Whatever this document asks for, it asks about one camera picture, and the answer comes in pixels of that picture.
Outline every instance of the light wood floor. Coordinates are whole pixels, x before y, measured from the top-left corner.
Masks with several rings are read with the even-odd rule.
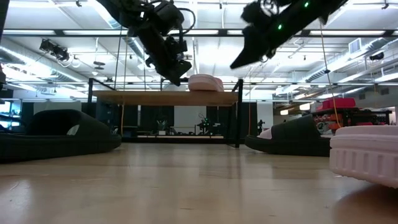
[[[398,223],[398,190],[335,175],[328,158],[126,144],[0,165],[0,223],[387,224]]]

